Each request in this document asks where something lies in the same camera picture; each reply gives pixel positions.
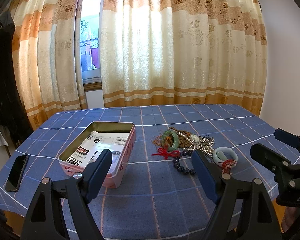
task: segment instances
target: blue gripper pad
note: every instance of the blue gripper pad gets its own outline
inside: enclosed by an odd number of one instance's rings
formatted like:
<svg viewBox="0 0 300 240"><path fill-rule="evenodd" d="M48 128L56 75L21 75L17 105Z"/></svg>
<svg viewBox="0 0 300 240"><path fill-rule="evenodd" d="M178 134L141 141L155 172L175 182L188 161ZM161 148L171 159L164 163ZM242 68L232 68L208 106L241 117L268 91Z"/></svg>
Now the blue gripper pad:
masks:
<svg viewBox="0 0 300 240"><path fill-rule="evenodd" d="M293 135L280 128L274 131L274 137L277 140L290 145L292 148L298 148L300 146L300 139L297 135Z"/></svg>
<svg viewBox="0 0 300 240"><path fill-rule="evenodd" d="M194 150L192 152L192 166L195 169L195 172L206 196L208 197L208 199L211 199L215 204L217 204L221 198L221 194L220 192L218 192L217 184L217 181L221 182L221 179L219 178L219 176L221 175L221 171L219 171L218 167L215 164L209 163L209 161L203 155L203 152L201 152L200 155L199 152L201 151Z"/></svg>
<svg viewBox="0 0 300 240"><path fill-rule="evenodd" d="M81 195L86 203L96 198L112 163L112 153L104 149L95 162L89 163L83 171Z"/></svg>

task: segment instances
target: jewelry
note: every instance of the jewelry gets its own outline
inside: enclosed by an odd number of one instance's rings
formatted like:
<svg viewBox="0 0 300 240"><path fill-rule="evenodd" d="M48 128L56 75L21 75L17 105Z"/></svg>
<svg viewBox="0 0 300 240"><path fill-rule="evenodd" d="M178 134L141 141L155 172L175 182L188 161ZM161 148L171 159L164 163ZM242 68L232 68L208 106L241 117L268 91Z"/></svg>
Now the jewelry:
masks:
<svg viewBox="0 0 300 240"><path fill-rule="evenodd" d="M168 146L168 151L173 152L178 150L179 137L175 131L167 130L161 135L161 145L162 147Z"/></svg>
<svg viewBox="0 0 300 240"><path fill-rule="evenodd" d="M190 151L190 150L201 150L206 155L208 155L210 158L212 158L212 152L213 152L213 145L214 145L214 138L209 138L209 135L206 135L204 137L200 137L198 135L189 133L187 131L181 131L176 128L169 127L169 129L172 129L175 131L179 136L179 148Z"/></svg>
<svg viewBox="0 0 300 240"><path fill-rule="evenodd" d="M180 154L180 156L179 157L176 157L176 158L174 158L173 159L173 167L175 168L175 169L177 169L177 171L179 171L179 172L182 172L184 175L188 175L189 173L190 173L190 175L195 175L195 170L194 169L191 169L191 170L189 170L188 168L184 168L183 166L180 166L180 163L179 163L179 159L182 157L182 156L185 156L184 154Z"/></svg>
<svg viewBox="0 0 300 240"><path fill-rule="evenodd" d="M229 154L232 157L232 159L228 159L225 156L225 153ZM237 154L234 150L228 147L219 147L215 149L212 153L212 158L218 166L223 168L223 173L229 173L230 169L235 167L238 162Z"/></svg>
<svg viewBox="0 0 300 240"><path fill-rule="evenodd" d="M167 152L167 149L160 147L160 148L158 149L158 153L152 153L151 156L153 156L153 155L160 155L160 156L163 156L163 157L164 157L164 160L167 160L168 157L173 157L173 158L175 158L175 157L177 157L177 156L180 156L180 152L179 152L179 151L172 151L172 152L168 153L168 152Z"/></svg>
<svg viewBox="0 0 300 240"><path fill-rule="evenodd" d="M214 145L214 138L201 137L199 150L203 151L206 155L212 158L213 145Z"/></svg>
<svg viewBox="0 0 300 240"><path fill-rule="evenodd" d="M173 131L175 131L178 134L179 137L179 148L181 149L192 149L193 148L193 142L190 140L189 136L190 133L184 130L178 130L176 128L169 127L169 129L172 129Z"/></svg>

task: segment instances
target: hanging clothes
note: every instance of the hanging clothes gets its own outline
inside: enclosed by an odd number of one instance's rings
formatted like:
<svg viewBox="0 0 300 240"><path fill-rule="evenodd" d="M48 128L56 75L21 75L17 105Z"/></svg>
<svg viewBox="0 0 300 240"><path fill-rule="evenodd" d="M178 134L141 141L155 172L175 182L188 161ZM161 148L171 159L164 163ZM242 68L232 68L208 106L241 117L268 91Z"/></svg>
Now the hanging clothes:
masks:
<svg viewBox="0 0 300 240"><path fill-rule="evenodd" d="M22 143L33 130L17 91L12 63L15 25L10 12L0 17L0 124L8 127L12 141Z"/></svg>
<svg viewBox="0 0 300 240"><path fill-rule="evenodd" d="M82 69L82 72L89 70L87 52L84 54L81 54L81 69Z"/></svg>
<svg viewBox="0 0 300 240"><path fill-rule="evenodd" d="M100 68L99 64L99 48L92 48L91 49L91 59L92 59L92 64L95 66L95 68Z"/></svg>
<svg viewBox="0 0 300 240"><path fill-rule="evenodd" d="M0 146L9 146L7 138L10 135L9 129L6 126L0 124Z"/></svg>

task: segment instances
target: window glass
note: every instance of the window glass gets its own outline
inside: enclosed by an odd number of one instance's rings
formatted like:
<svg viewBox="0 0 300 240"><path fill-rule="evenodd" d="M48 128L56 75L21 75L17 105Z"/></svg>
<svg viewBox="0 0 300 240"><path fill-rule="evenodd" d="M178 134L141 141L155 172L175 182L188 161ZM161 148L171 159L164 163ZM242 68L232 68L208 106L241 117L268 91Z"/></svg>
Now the window glass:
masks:
<svg viewBox="0 0 300 240"><path fill-rule="evenodd" d="M100 68L98 42L100 2L101 0L82 2L80 51L83 72Z"/></svg>

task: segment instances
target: jacket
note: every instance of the jacket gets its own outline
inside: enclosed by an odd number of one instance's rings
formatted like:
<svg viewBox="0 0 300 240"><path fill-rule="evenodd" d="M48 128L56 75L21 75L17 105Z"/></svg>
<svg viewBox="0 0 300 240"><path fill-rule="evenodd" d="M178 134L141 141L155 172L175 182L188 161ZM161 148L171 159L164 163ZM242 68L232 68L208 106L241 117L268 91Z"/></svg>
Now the jacket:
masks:
<svg viewBox="0 0 300 240"><path fill-rule="evenodd" d="M22 143L33 132L16 86L12 63L15 25L10 12L0 17L0 124L9 128L14 143Z"/></svg>

